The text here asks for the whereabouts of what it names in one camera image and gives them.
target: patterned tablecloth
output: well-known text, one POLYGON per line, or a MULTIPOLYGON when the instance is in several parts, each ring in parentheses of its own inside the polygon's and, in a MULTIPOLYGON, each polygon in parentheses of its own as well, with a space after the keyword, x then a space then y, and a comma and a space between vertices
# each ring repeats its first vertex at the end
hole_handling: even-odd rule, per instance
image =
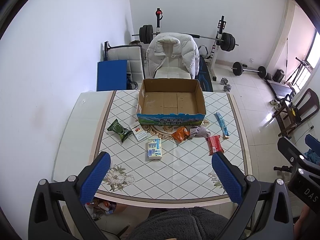
MULTIPOLYGON (((202 125, 211 134, 220 134, 225 156, 244 173, 244 161, 234 114, 227 94, 204 92, 206 116, 202 125), (228 127, 229 139, 222 131, 213 113, 219 112, 228 127)), ((129 127, 136 121, 138 91, 117 91, 108 115, 100 151, 108 152, 112 166, 99 190, 105 195, 121 198, 139 197, 158 200, 199 199, 226 195, 219 178, 212 169, 211 156, 205 138, 192 138, 177 143, 171 134, 178 126, 143 126, 147 138, 162 139, 162 159, 149 160, 147 139, 138 142, 134 135, 121 143, 119 135, 107 131, 117 118, 129 127)))

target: white puffer jacket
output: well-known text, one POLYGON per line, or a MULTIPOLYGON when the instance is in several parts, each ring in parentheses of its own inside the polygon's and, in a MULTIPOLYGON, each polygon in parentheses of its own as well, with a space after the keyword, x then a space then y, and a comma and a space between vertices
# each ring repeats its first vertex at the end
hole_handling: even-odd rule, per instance
POLYGON ((194 79, 199 72, 199 50, 194 39, 188 34, 160 33, 150 43, 147 49, 147 69, 151 78, 164 62, 163 43, 173 43, 172 57, 181 57, 182 64, 186 66, 194 79))

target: orange snack bag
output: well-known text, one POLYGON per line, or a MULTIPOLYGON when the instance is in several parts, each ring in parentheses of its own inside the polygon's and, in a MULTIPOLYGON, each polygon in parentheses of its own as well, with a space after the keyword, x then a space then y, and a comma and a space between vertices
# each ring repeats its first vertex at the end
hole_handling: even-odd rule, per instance
POLYGON ((172 137, 177 141, 182 142, 185 138, 188 138, 189 135, 190 133, 187 128, 182 126, 172 134, 172 137))
POLYGON ((224 150, 221 146, 219 138, 220 138, 220 135, 213 135, 213 136, 206 138, 208 146, 209 146, 209 151, 210 151, 209 156, 213 155, 216 152, 224 153, 224 150))

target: window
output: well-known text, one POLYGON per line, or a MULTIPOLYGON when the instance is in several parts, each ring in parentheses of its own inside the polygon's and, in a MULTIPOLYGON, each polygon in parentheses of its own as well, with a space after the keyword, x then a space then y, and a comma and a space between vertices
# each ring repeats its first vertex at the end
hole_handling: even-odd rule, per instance
POLYGON ((320 35, 319 33, 316 33, 315 41, 313 42, 310 53, 307 57, 307 61, 309 62, 312 68, 315 68, 319 58, 320 58, 320 35))
POLYGON ((293 75, 289 78, 289 82, 292 82, 297 72, 299 71, 298 76, 296 77, 292 87, 298 93, 303 86, 306 84, 308 78, 311 76, 312 70, 316 67, 318 60, 320 58, 320 35, 318 32, 315 33, 313 43, 307 55, 306 61, 310 64, 308 66, 302 66, 301 70, 297 68, 293 75))

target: wooden chair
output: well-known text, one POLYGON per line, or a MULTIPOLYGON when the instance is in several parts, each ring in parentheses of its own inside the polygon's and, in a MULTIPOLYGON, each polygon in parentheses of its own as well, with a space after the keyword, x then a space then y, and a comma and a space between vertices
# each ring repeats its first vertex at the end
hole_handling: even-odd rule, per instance
POLYGON ((275 117, 277 119, 280 130, 281 130, 281 133, 279 133, 278 136, 281 136, 284 134, 288 135, 292 133, 298 126, 300 126, 305 121, 307 121, 310 117, 316 114, 320 109, 319 98, 317 94, 310 88, 306 90, 306 92, 303 94, 299 102, 295 105, 296 115, 293 115, 291 105, 292 104, 289 103, 288 101, 283 100, 281 108, 278 111, 275 111, 275 113, 272 115, 272 118, 275 117), (307 102, 305 102, 303 105, 300 106, 301 102, 303 101, 303 99, 308 93, 310 93, 310 98, 308 99, 307 102), (316 110, 300 121, 299 117, 301 117, 303 114, 308 112, 313 106, 316 106, 316 110), (289 117, 290 124, 287 127, 284 127, 283 121, 280 116, 281 112, 286 113, 286 116, 284 117, 284 119, 289 117))

